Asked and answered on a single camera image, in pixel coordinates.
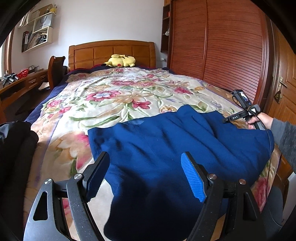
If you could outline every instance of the pikachu plush toy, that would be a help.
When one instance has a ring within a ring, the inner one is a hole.
[[[120,54],[113,54],[108,62],[102,64],[102,66],[110,67],[134,67],[136,59],[132,56],[125,56]]]

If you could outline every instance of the human hand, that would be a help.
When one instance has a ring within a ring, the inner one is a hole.
[[[271,128],[272,121],[274,120],[272,117],[270,117],[269,115],[267,115],[265,113],[260,113],[258,115],[258,117],[260,118],[260,120],[263,122],[263,124],[265,125],[265,127],[267,129]],[[258,121],[259,121],[258,118],[256,116],[253,116],[251,119],[246,121],[246,125],[248,125],[249,129],[255,129],[253,123],[258,122]]]

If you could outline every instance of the louvered closet door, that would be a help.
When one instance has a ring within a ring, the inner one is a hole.
[[[176,74],[202,78],[204,69],[205,0],[175,0],[171,66]]]
[[[250,0],[174,0],[173,10],[169,53],[173,71],[230,91],[243,89],[255,102],[267,96],[267,22],[255,4]]]

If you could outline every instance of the red object on shelf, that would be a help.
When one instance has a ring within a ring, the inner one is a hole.
[[[17,77],[19,79],[25,78],[28,76],[29,73],[29,69],[24,69],[22,72],[20,72],[19,74],[17,74]]]

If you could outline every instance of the floral bedspread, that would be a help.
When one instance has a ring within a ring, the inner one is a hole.
[[[60,94],[43,105],[40,117],[32,125],[39,142],[25,194],[24,221],[46,178],[66,180],[83,172],[87,165],[94,162],[88,129],[110,127],[118,122],[177,111],[185,104],[201,113],[217,110],[225,117],[241,111],[232,102],[232,95],[228,92],[202,80],[173,75],[162,69],[113,68],[90,74],[73,74],[67,82],[68,85]],[[246,128],[242,120],[235,121],[235,125]],[[275,148],[271,163],[267,163],[252,186],[260,210],[265,204],[268,167],[271,165],[270,188],[279,155],[279,150]],[[89,204],[102,233],[112,198],[110,185],[103,181],[98,195]],[[67,199],[63,203],[71,234],[78,240]]]

